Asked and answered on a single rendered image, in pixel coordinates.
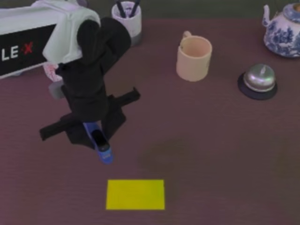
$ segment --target red letter x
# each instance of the red letter x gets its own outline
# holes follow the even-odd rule
[[[28,53],[32,53],[32,45],[33,45],[32,41],[29,44],[24,44],[24,48],[22,48],[22,52],[24,52],[24,55],[27,55]]]

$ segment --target black label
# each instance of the black label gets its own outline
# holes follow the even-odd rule
[[[0,36],[0,76],[46,62],[43,50],[54,25]]]

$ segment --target floral pattern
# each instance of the floral pattern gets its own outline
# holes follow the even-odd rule
[[[291,27],[286,30],[277,28],[277,21],[272,21],[267,26],[264,42],[272,52],[284,57],[300,56],[300,32],[295,34]]]

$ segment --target teapot spout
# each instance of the teapot spout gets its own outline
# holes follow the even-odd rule
[[[263,7],[263,18],[262,18],[263,26],[267,27],[270,24],[270,8],[268,5]]]

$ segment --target teapot lid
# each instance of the teapot lid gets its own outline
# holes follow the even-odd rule
[[[283,15],[292,22],[300,23],[300,3],[286,5],[283,9]]]

